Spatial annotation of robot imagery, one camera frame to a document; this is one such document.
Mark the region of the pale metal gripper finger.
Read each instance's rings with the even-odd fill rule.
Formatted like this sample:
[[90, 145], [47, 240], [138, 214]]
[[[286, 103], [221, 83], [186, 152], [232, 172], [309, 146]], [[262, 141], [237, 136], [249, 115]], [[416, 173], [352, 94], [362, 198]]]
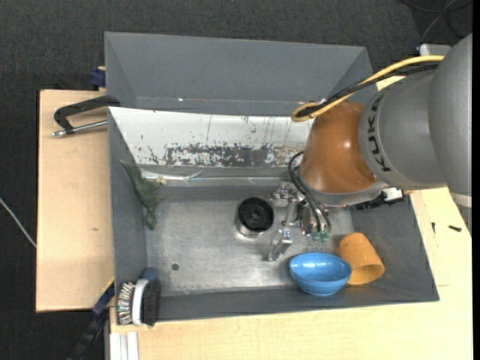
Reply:
[[276, 261], [280, 255], [286, 253], [292, 243], [291, 232], [287, 229], [279, 229], [271, 238], [267, 260]]
[[285, 208], [280, 225], [282, 227], [297, 227], [299, 224], [300, 211], [301, 207], [298, 202], [289, 202]]

